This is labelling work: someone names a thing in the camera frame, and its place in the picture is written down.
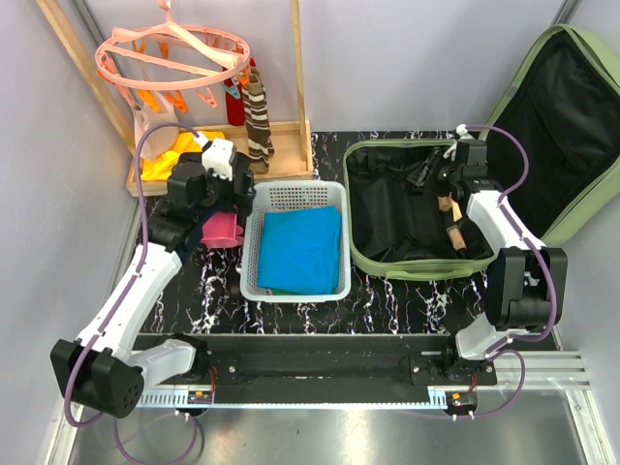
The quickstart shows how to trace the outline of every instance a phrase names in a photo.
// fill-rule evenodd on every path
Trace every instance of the white plastic basket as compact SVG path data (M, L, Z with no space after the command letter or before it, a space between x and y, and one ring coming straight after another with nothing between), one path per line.
M320 206L334 206L342 217L338 287L329 295L272 295L260 288L259 254L264 215L268 211L291 211ZM256 186L252 214L245 227L241 259L241 293L248 300L262 302L326 302L340 300L351 290L349 222L347 194L342 184L328 181L272 181Z

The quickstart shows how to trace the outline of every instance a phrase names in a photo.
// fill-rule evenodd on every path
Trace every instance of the gray wall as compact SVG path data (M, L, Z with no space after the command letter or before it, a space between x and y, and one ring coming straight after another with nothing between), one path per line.
M163 20L155 0L87 3L105 37L113 26L135 28ZM484 122L562 1L300 3L312 127L359 131L446 129ZM289 5L290 0L172 2L178 22L225 29L250 44L264 76L273 121L297 120ZM223 95L219 86L216 92ZM190 92L185 95L190 106L186 121L226 122L224 106L213 110Z
M620 54L616 0L584 0L572 23L598 33ZM619 225L617 197L566 245L569 278L560 323L565 347L581 351L616 457L620 457L620 418L614 407L620 383Z
M130 156L36 2L1 2L0 42L0 462L32 465L59 412L49 351L108 291Z

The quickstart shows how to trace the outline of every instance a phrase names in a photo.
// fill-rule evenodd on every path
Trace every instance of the gray floor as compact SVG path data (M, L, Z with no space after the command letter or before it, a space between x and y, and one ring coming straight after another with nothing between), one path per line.
M480 395L481 411L502 402L496 392ZM146 409L134 412L120 422L121 438L130 438L162 413ZM203 452L198 444L184 463L586 463L568 404L558 392L524 392L501 416L457 423L403 412L212 410L201 417L201 425ZM161 464L183 452L191 437L190 424L167 418L126 447L141 461ZM114 447L110 418L79 431L70 463L127 463Z

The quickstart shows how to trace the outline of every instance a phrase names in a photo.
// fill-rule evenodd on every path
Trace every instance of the blue towel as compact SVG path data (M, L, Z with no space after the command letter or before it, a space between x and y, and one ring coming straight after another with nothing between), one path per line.
M338 287L342 218L333 206L264 216L259 286L302 295Z

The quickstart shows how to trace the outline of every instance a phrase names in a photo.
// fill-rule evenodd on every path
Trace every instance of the suitcase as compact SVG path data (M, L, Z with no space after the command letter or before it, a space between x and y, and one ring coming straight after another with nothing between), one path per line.
M530 172L510 194L517 215L547 246L570 239L620 192L620 59L594 34L556 25L530 49L487 124L525 147ZM487 163L502 186L520 177L512 143L483 132ZM412 281L467 277L494 259L478 227L458 222L457 253L437 197L423 190L424 167L449 139L382 139L344 156L351 256L364 272ZM464 215L465 205L461 205Z

